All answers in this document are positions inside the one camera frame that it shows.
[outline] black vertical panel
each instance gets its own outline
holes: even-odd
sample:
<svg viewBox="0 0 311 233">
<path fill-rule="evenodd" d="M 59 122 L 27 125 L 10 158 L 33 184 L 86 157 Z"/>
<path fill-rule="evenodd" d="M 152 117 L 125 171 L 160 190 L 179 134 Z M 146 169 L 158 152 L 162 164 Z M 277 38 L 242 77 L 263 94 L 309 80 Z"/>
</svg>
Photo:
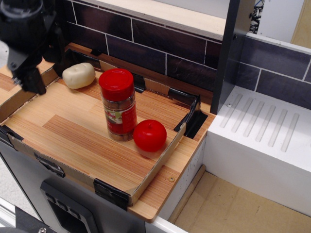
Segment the black vertical panel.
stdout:
<svg viewBox="0 0 311 233">
<path fill-rule="evenodd" d="M 71 17 L 74 16 L 71 2 L 65 0 L 55 0 L 56 22 L 61 28 L 65 45 L 71 42 L 70 34 L 67 25 L 66 11 L 71 12 Z"/>
<path fill-rule="evenodd" d="M 31 158 L 22 152 L 19 152 L 0 140 L 0 159 L 2 159 L 21 190 L 24 192 L 30 204 L 43 221 L 44 224 L 50 226 L 58 233 L 68 232 L 64 230 L 59 222 L 55 210 L 59 215 L 59 208 L 50 205 L 46 194 L 40 189 L 42 184 L 48 183 L 58 192 L 66 195 L 77 203 L 82 204 L 94 216 L 95 223 L 99 233 L 145 233 L 145 222 L 134 216 L 132 213 L 126 212 L 116 205 L 91 192 L 87 188 L 68 179 L 68 177 L 60 178 L 53 172 L 46 169 L 38 160 Z"/>
<path fill-rule="evenodd" d="M 211 113 L 217 114 L 235 86 L 246 33 L 250 27 L 250 14 L 254 1 L 231 0 L 220 52 Z"/>
</svg>

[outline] jar label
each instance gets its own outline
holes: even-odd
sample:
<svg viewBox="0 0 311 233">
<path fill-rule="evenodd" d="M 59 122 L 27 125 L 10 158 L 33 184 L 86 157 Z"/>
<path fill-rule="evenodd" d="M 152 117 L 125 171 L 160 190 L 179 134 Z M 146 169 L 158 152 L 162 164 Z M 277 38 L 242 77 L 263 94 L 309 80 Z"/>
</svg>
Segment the jar label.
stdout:
<svg viewBox="0 0 311 233">
<path fill-rule="evenodd" d="M 137 125 L 136 104 L 125 111 L 111 111 L 105 108 L 106 120 L 112 133 L 125 134 Z"/>
</svg>

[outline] red jar lid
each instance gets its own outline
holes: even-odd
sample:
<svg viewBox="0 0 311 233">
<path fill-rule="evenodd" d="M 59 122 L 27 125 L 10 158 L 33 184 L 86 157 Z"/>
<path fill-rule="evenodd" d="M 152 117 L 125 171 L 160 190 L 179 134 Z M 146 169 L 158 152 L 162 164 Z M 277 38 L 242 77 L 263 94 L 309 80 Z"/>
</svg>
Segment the red jar lid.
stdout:
<svg viewBox="0 0 311 233">
<path fill-rule="evenodd" d="M 134 78 L 126 69 L 110 69 L 99 77 L 102 95 L 109 101 L 122 101 L 134 92 Z"/>
</svg>

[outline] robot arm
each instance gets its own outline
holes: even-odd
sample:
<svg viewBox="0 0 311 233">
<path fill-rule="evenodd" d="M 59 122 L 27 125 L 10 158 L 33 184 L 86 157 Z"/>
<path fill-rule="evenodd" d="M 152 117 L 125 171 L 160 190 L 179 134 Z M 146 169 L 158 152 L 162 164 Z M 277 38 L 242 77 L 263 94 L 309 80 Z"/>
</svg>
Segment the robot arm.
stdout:
<svg viewBox="0 0 311 233">
<path fill-rule="evenodd" d="M 36 66 L 42 57 L 60 63 L 64 39 L 55 23 L 54 0 L 0 0 L 0 40 L 9 47 L 8 68 L 24 91 L 45 94 Z"/>
</svg>

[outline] toy kitchen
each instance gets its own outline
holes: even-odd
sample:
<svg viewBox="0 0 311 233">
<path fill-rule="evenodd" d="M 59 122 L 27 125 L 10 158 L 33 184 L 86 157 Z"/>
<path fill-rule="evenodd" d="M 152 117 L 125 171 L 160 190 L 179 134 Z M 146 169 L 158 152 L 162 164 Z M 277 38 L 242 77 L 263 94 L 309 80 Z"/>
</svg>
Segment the toy kitchen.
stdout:
<svg viewBox="0 0 311 233">
<path fill-rule="evenodd" d="M 0 156 L 40 219 L 0 233 L 310 231 L 311 52 L 253 2 L 0 4 Z"/>
</svg>

